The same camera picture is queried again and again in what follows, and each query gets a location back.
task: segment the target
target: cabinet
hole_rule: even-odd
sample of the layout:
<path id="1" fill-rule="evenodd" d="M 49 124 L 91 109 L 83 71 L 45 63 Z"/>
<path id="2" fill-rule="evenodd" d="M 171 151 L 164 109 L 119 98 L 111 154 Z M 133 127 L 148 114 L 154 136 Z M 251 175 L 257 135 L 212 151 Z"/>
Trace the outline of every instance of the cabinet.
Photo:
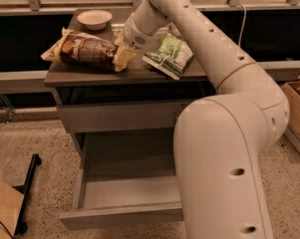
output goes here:
<path id="1" fill-rule="evenodd" d="M 91 32 L 114 41 L 132 11 L 113 9 L 111 24 Z M 155 35 L 154 51 L 166 29 Z M 120 73 L 53 63 L 45 85 L 81 157 L 74 208 L 62 213 L 70 230 L 182 220 L 172 156 L 173 126 L 192 101 L 213 88 L 196 59 L 175 81 L 153 70 L 138 50 Z"/>

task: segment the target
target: bowl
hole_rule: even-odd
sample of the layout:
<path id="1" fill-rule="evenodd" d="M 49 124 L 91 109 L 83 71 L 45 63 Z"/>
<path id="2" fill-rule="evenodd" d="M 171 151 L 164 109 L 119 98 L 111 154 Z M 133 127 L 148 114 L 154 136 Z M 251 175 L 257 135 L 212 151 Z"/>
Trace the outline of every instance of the bowl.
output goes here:
<path id="1" fill-rule="evenodd" d="M 103 10 L 86 11 L 78 16 L 78 21 L 91 30 L 104 29 L 111 19 L 112 14 Z"/>

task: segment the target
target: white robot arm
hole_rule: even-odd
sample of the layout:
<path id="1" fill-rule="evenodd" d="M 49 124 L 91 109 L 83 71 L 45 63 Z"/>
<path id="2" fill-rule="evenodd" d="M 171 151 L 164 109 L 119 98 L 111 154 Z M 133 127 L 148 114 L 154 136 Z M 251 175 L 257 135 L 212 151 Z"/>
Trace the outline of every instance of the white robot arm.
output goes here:
<path id="1" fill-rule="evenodd" d="M 170 21 L 218 93 L 190 104 L 174 130 L 187 237 L 273 238 L 258 154 L 284 132 L 288 102 L 264 70 L 190 0 L 145 0 L 125 26 L 125 42 L 140 48 Z"/>

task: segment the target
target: floor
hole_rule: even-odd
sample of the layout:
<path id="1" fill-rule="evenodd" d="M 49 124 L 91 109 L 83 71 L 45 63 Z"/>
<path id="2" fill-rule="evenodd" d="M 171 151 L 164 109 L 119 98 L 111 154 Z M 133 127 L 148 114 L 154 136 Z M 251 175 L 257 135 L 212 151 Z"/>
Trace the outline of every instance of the floor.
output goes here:
<path id="1" fill-rule="evenodd" d="M 25 213 L 23 239 L 185 239 L 182 222 L 68 231 L 58 219 L 71 210 L 79 157 L 55 108 L 17 110 L 11 123 L 0 111 L 0 179 L 22 184 L 33 153 L 38 167 Z M 260 154 L 263 184 L 276 239 L 300 239 L 300 154 L 283 135 Z"/>

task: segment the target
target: green and white package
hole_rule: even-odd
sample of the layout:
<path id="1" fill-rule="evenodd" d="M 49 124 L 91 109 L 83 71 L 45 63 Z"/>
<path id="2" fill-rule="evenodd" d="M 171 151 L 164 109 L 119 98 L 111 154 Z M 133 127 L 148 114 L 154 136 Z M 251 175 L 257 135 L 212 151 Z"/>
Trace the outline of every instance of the green and white package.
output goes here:
<path id="1" fill-rule="evenodd" d="M 143 60 L 175 80 L 182 76 L 184 68 L 193 57 L 186 42 L 166 34 L 155 53 L 145 53 Z"/>

